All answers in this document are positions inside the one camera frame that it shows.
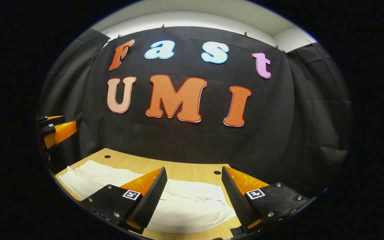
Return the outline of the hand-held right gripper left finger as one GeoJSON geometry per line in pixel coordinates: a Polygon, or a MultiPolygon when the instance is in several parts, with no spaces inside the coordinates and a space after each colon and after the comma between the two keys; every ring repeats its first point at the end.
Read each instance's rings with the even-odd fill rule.
{"type": "Polygon", "coordinates": [[[112,224],[143,234],[167,183],[160,167],[122,186],[107,184],[81,200],[81,205],[112,224]]]}

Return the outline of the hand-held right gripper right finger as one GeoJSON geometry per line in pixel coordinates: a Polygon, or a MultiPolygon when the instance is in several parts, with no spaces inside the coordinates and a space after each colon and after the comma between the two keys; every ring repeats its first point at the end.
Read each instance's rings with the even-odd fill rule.
{"type": "Polygon", "coordinates": [[[231,167],[222,168],[221,178],[243,230],[273,227],[311,205],[284,183],[267,184],[231,167]]]}

